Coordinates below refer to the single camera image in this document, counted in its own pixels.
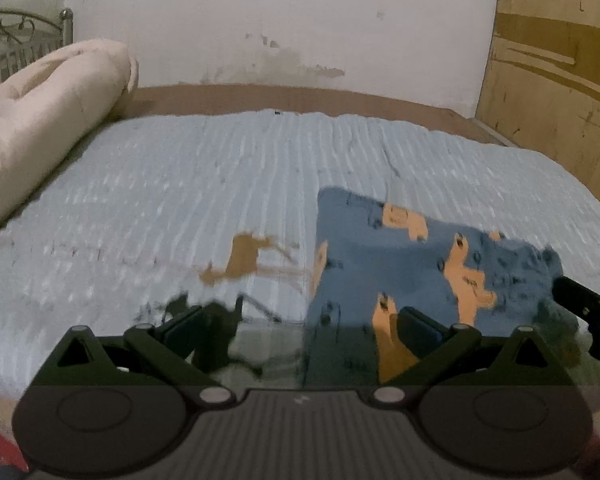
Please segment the blue pants with orange cars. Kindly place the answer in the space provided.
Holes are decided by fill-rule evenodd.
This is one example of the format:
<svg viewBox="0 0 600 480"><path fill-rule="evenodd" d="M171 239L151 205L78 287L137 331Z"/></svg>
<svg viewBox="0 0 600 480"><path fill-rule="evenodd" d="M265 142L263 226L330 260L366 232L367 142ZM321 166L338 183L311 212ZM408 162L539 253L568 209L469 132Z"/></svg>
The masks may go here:
<svg viewBox="0 0 600 480"><path fill-rule="evenodd" d="M578 321L550 296L562 275L553 249L344 188L239 195L169 226L142 260L185 282L150 298L140 321L162 324L210 301L240 309L230 364L212 374L231 384L379 384L386 307L486 336L529 325L562 366L581 359Z"/></svg>

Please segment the light blue striped bed quilt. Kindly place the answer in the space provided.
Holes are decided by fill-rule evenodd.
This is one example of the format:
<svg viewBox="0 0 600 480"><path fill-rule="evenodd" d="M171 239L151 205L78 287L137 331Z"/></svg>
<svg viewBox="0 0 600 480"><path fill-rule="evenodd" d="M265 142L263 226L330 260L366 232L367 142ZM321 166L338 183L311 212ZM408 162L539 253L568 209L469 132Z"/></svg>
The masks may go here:
<svg viewBox="0 0 600 480"><path fill-rule="evenodd" d="M181 292L301 321L326 186L553 248L600 292L600 202L539 153L355 115L125 120L0 229L0 395L18 399L70 326L157 323Z"/></svg>

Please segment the plywood board panel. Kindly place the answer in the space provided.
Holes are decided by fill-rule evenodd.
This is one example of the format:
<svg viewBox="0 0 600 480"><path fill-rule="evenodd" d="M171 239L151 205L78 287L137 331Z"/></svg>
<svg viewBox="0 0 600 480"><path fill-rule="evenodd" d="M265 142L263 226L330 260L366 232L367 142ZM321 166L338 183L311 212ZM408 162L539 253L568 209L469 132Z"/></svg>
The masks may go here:
<svg viewBox="0 0 600 480"><path fill-rule="evenodd" d="M498 0L476 116L600 201L600 0Z"/></svg>

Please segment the rolled cream comforter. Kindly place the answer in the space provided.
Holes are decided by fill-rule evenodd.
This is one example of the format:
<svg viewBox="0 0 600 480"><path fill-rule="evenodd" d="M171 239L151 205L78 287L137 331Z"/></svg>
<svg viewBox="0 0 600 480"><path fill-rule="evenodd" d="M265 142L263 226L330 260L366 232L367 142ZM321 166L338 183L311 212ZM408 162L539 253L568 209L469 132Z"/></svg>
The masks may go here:
<svg viewBox="0 0 600 480"><path fill-rule="evenodd" d="M138 84L126 44L69 44L0 83L0 224L87 133L125 111Z"/></svg>

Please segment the grey metal headboard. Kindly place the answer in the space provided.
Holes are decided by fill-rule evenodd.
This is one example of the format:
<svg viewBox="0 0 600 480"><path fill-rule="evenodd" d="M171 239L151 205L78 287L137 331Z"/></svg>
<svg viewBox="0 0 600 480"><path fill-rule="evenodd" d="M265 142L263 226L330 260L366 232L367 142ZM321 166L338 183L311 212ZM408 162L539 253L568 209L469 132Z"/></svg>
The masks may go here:
<svg viewBox="0 0 600 480"><path fill-rule="evenodd" d="M50 52L73 43L73 10L56 20L32 12L0 9L0 82Z"/></svg>

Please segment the brown wooden bed frame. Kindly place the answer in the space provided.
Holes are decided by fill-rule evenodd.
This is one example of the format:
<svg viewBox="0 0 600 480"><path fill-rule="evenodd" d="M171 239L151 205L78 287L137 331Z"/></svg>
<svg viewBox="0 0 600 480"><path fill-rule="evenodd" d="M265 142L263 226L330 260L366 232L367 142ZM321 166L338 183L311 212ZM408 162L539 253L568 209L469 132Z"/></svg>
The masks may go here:
<svg viewBox="0 0 600 480"><path fill-rule="evenodd" d="M278 110L327 116L360 115L402 120L480 143L506 145L478 122L439 108L352 91L264 84L176 84L137 89L124 118L154 115L225 115Z"/></svg>

